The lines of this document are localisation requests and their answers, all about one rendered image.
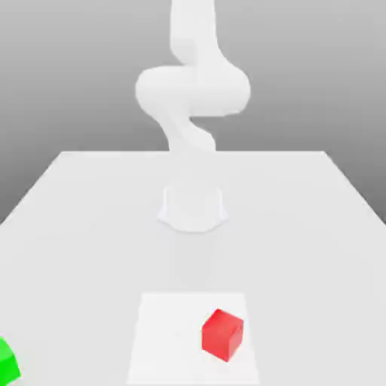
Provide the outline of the small red cube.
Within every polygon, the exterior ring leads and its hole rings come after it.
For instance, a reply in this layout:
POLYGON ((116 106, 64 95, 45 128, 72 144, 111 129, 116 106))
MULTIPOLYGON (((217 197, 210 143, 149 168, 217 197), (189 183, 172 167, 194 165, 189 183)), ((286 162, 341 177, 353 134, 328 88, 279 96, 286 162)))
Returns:
POLYGON ((201 348, 228 362, 240 347, 244 320, 217 308, 201 327, 201 348))

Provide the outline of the small green cube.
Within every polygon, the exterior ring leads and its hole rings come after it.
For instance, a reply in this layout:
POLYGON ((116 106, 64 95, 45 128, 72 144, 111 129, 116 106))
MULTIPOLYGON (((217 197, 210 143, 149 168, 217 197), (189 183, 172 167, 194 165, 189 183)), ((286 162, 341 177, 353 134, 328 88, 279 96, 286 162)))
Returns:
POLYGON ((14 352, 0 337, 0 386, 8 386, 21 376, 14 352))

